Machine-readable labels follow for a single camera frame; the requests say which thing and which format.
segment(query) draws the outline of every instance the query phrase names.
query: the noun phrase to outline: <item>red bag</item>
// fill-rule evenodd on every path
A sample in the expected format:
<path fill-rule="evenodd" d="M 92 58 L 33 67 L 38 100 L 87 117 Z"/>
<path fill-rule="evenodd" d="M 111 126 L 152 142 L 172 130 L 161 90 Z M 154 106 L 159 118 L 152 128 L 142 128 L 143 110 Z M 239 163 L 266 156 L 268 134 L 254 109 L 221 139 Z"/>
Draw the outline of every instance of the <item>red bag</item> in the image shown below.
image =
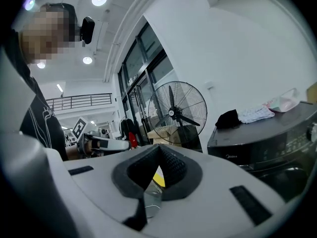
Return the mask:
<path fill-rule="evenodd" d="M 137 147 L 138 146 L 138 141 L 135 138 L 135 135 L 132 132 L 129 132 L 129 141 L 131 142 L 132 147 Z"/>

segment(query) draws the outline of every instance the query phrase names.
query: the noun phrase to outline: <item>shirt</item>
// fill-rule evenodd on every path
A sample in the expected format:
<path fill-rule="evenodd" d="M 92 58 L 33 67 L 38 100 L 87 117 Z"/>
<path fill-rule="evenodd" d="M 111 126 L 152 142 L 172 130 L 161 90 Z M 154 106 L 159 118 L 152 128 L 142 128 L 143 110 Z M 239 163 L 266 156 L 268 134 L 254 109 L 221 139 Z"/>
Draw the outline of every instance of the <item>shirt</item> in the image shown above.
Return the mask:
<path fill-rule="evenodd" d="M 38 139 L 44 147 L 57 150 L 63 161 L 68 160 L 64 132 L 56 115 L 48 106 L 39 85 L 31 77 L 31 71 L 19 46 L 18 32 L 11 30 L 10 36 L 4 44 L 4 49 L 13 67 L 36 94 L 25 114 L 20 130 L 23 134 Z"/>

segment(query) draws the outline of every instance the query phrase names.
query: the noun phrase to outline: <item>patterned cloth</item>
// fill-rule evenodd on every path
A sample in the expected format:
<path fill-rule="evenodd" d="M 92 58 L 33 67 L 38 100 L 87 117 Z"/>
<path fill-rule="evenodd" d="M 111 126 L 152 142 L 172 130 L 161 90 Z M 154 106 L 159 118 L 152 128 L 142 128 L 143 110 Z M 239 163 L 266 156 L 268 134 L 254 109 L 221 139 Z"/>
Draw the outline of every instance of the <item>patterned cloth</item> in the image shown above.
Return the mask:
<path fill-rule="evenodd" d="M 242 123 L 251 123 L 261 119 L 273 117 L 275 114 L 267 108 L 267 106 L 258 106 L 255 108 L 245 109 L 238 113 L 238 119 Z"/>

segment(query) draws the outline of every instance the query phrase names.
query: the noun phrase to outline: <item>railing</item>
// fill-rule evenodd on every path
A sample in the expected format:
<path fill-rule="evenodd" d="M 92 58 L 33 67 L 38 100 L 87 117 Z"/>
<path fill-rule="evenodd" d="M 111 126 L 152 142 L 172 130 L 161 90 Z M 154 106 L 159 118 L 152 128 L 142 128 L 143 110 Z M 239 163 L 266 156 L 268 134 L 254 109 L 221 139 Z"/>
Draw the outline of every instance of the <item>railing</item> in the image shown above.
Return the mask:
<path fill-rule="evenodd" d="M 111 104 L 111 93 L 76 95 L 46 100 L 53 111 Z"/>

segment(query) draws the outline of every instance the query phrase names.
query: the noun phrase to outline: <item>midea logo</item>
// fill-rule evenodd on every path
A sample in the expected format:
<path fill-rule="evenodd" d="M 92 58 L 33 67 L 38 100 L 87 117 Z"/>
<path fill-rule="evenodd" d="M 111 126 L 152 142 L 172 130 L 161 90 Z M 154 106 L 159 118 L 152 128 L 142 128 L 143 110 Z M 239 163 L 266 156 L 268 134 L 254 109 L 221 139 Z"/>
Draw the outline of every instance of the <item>midea logo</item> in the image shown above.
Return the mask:
<path fill-rule="evenodd" d="M 229 159 L 229 158 L 238 158 L 238 156 L 235 156 L 235 155 L 228 155 L 228 154 L 227 154 L 227 155 L 226 155 L 226 158 L 227 158 L 227 159 Z"/>

